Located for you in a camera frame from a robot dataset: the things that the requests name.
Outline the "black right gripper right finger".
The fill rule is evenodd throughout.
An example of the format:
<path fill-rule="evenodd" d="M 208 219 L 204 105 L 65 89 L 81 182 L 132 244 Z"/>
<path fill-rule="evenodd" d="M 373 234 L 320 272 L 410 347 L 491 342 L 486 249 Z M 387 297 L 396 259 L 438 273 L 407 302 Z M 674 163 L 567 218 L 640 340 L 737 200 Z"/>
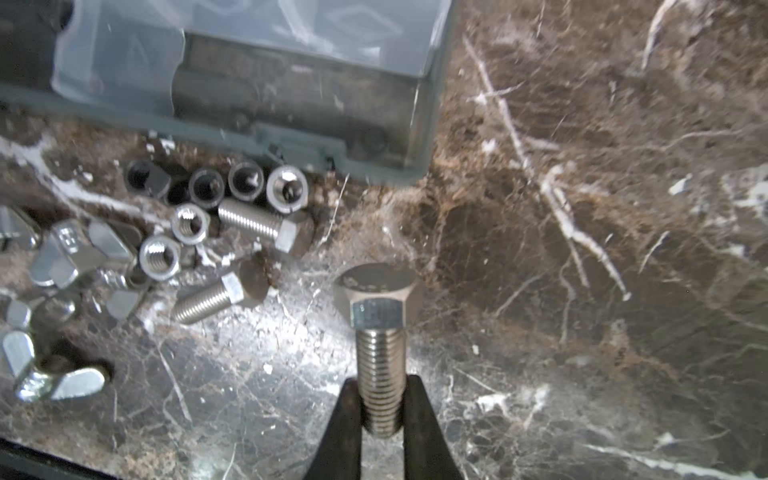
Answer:
<path fill-rule="evenodd" d="M 407 376 L 402 405 L 404 478 L 463 479 L 421 378 Z"/>

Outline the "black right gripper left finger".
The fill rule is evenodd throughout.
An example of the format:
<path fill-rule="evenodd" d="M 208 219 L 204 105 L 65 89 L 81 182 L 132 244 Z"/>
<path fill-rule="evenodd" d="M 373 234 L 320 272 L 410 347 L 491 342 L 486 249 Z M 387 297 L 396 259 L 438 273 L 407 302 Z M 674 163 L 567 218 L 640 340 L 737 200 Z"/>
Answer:
<path fill-rule="evenodd" d="M 361 478 L 363 406 L 354 378 L 343 383 L 304 480 Z"/>

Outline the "silver hex bolt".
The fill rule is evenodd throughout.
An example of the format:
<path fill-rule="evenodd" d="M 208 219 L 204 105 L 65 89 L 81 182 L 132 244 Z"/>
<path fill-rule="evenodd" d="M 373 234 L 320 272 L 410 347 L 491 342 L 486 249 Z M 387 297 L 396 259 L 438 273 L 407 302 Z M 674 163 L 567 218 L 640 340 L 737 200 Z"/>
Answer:
<path fill-rule="evenodd" d="M 402 427 L 407 385 L 407 323 L 423 305 L 423 282 L 409 268 L 387 263 L 353 267 L 333 285 L 336 310 L 355 332 L 363 426 L 386 439 Z"/>
<path fill-rule="evenodd" d="M 217 213 L 223 224 L 253 234 L 270 242 L 276 250 L 294 257 L 303 256 L 309 250 L 315 234 L 314 219 L 303 210 L 280 216 L 255 205 L 225 198 L 218 205 Z"/>
<path fill-rule="evenodd" d="M 217 282 L 178 300 L 171 320 L 191 325 L 232 306 L 256 308 L 266 299 L 269 288 L 264 259 L 255 256 L 242 260 Z"/>

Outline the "silver hex bolt on table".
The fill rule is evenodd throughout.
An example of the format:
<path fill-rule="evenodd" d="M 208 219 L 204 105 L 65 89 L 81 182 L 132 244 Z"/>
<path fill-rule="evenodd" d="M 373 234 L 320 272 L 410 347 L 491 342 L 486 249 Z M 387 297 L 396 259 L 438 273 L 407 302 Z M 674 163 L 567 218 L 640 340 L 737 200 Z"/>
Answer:
<path fill-rule="evenodd" d="M 255 205 L 225 198 L 218 205 L 217 213 L 223 224 L 253 234 L 270 242 L 276 250 L 294 257 L 303 256 L 309 250 L 315 234 L 314 219 L 303 210 L 280 216 Z"/>

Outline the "silver hex nut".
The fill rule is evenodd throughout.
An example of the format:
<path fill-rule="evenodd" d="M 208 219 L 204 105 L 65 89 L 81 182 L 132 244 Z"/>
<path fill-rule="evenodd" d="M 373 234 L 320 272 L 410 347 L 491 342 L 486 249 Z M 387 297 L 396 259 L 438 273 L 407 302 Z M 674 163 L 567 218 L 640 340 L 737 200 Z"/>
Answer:
<path fill-rule="evenodd" d="M 149 278 L 168 281 L 181 271 L 181 244 L 165 235 L 151 236 L 142 243 L 138 259 Z"/>

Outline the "silver wing nut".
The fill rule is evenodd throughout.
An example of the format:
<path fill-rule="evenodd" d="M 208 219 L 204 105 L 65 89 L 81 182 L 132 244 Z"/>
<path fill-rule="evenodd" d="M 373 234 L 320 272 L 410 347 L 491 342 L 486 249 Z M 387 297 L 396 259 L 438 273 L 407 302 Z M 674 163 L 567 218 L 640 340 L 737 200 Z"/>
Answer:
<path fill-rule="evenodd" d="M 111 379 L 99 365 L 78 366 L 58 354 L 38 356 L 33 337 L 20 330 L 1 341 L 8 368 L 14 377 L 15 396 L 27 403 L 83 398 L 101 392 Z"/>

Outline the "clear plastic organizer box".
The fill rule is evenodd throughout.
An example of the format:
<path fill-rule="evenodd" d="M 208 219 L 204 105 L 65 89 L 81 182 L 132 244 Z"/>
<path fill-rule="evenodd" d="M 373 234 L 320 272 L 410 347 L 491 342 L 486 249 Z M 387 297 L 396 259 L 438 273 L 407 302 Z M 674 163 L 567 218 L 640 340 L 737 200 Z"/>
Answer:
<path fill-rule="evenodd" d="M 5 1 L 1 99 L 410 185 L 431 163 L 454 1 Z"/>

